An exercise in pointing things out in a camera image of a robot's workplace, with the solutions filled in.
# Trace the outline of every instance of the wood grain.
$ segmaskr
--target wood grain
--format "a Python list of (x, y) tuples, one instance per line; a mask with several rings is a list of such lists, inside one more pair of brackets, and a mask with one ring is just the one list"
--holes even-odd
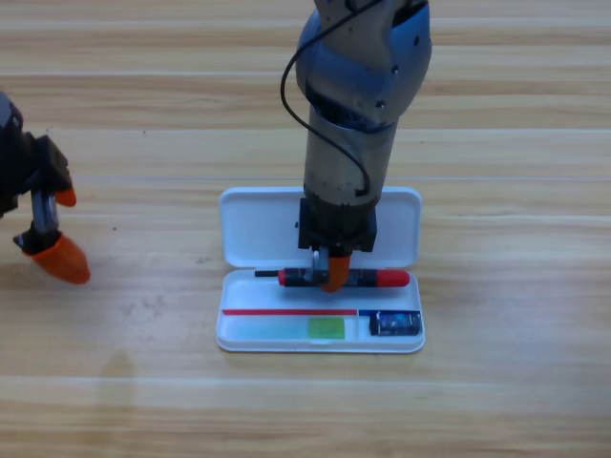
[[(611, 456), (611, 6), (434, 0), (389, 184), (423, 196), (410, 356), (214, 341), (218, 198), (299, 186), (311, 1), (0, 1), (0, 88), (69, 157), (74, 288), (0, 222), (0, 457)], [(290, 97), (301, 111), (298, 91)]]

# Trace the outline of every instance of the black cable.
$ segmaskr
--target black cable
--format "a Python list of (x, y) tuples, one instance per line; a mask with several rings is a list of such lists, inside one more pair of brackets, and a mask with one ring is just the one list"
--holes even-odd
[(372, 0), (371, 2), (367, 3), (365, 6), (363, 6), (362, 8), (355, 10), (353, 12), (351, 12), (348, 16), (346, 16), (344, 19), (341, 19), (340, 21), (336, 22), (335, 24), (333, 24), (331, 27), (329, 27), (328, 29), (326, 29), (325, 31), (320, 32), (318, 35), (314, 36), (313, 38), (309, 39), (308, 41), (306, 41), (302, 47), (300, 47), (291, 57), (291, 59), (288, 61), (288, 64), (286, 65), (286, 69), (284, 69), (284, 74), (283, 74), (283, 79), (282, 82), (280, 83), (280, 97), (283, 101), (283, 105), (286, 108), (286, 110), (288, 111), (288, 113), (293, 116), (293, 118), (299, 122), (302, 126), (304, 126), (306, 129), (308, 129), (310, 132), (312, 132), (313, 134), (315, 134), (316, 136), (318, 136), (320, 139), (322, 139), (324, 142), (328, 143), (329, 145), (331, 145), (333, 148), (335, 148), (336, 150), (338, 150), (340, 153), (342, 153), (345, 157), (347, 157), (348, 159), (350, 159), (354, 165), (356, 165), (359, 170), (361, 171), (361, 173), (363, 174), (363, 189), (362, 190), (357, 190), (356, 191), (356, 195), (357, 196), (366, 196), (367, 194), (369, 194), (369, 190), (371, 188), (371, 179), (369, 178), (369, 174), (367, 173), (367, 170), (365, 170), (365, 167), (363, 166), (363, 164), (361, 162), (359, 162), (357, 160), (356, 157), (354, 157), (348, 150), (346, 150), (342, 145), (336, 143), (335, 141), (331, 140), (329, 137), (323, 135), (322, 133), (320, 133), (319, 131), (317, 131), (316, 129), (314, 129), (312, 126), (310, 126), (309, 124), (307, 124), (305, 121), (303, 121), (300, 117), (297, 116), (297, 114), (290, 108), (290, 106), (288, 105), (288, 102), (286, 101), (286, 79), (288, 78), (288, 74), (290, 73), (290, 70), (293, 68), (293, 65), (295, 65), (295, 62), (297, 62), (297, 60), (299, 60), (299, 58), (301, 57), (301, 55), (304, 53), (304, 51), (309, 48), (310, 46), (312, 46), (314, 43), (322, 40), (323, 38), (325, 38), (327, 35), (329, 35), (330, 33), (333, 33), (334, 31), (338, 30), (340, 27), (344, 26), (346, 23), (350, 22), (352, 19), (354, 19), (355, 17), (357, 17), (358, 15), (364, 13), (365, 11), (375, 7), (376, 5), (378, 5), (379, 3), (382, 3), (384, 0)]

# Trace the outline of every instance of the orange fingertip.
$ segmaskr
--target orange fingertip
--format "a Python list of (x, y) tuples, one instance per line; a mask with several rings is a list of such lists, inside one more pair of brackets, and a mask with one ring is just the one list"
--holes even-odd
[(48, 274), (73, 284), (84, 284), (91, 278), (85, 253), (66, 236), (32, 259)]
[(74, 188), (70, 188), (66, 191), (57, 191), (55, 193), (55, 200), (64, 207), (74, 207), (76, 205), (76, 193)]
[(327, 293), (335, 293), (348, 282), (350, 256), (328, 259), (328, 282), (322, 286)]

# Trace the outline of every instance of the red pen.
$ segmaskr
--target red pen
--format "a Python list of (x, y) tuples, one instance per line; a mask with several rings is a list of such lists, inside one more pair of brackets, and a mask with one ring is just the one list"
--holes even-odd
[[(255, 277), (278, 277), (278, 283), (286, 287), (321, 286), (323, 281), (306, 280), (310, 269), (260, 270)], [(350, 269), (344, 287), (402, 288), (410, 284), (410, 274), (405, 270)]]

